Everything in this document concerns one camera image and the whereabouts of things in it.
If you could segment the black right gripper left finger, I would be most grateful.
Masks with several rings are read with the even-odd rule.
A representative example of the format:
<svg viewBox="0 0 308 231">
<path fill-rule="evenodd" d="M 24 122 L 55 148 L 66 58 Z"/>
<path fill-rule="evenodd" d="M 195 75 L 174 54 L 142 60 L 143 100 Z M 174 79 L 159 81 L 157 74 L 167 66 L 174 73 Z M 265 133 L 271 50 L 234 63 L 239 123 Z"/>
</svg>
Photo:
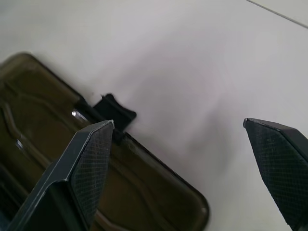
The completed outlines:
<svg viewBox="0 0 308 231">
<path fill-rule="evenodd" d="M 108 171 L 113 130 L 113 120 L 105 120 L 78 131 L 6 231 L 88 231 Z"/>
</svg>

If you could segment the dark olive plastic case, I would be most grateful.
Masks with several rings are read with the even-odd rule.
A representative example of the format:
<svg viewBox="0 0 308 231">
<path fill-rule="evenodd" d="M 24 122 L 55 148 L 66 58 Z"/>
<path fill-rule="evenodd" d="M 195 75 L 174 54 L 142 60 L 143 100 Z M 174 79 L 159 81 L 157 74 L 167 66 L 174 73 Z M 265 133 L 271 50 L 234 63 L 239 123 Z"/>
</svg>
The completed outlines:
<svg viewBox="0 0 308 231">
<path fill-rule="evenodd" d="M 136 113 L 112 94 L 90 106 L 29 53 L 0 64 L 0 231 L 81 129 L 113 120 L 108 171 L 88 231 L 204 231 L 205 197 L 125 129 Z"/>
</svg>

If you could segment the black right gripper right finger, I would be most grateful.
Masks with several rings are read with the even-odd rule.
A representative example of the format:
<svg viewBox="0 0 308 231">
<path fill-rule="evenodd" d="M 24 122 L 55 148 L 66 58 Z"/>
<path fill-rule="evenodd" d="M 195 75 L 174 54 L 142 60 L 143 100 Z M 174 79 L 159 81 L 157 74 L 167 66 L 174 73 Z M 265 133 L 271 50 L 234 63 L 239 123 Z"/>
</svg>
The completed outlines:
<svg viewBox="0 0 308 231">
<path fill-rule="evenodd" d="M 261 178 L 292 231 L 308 231 L 308 138 L 279 123 L 243 123 Z"/>
</svg>

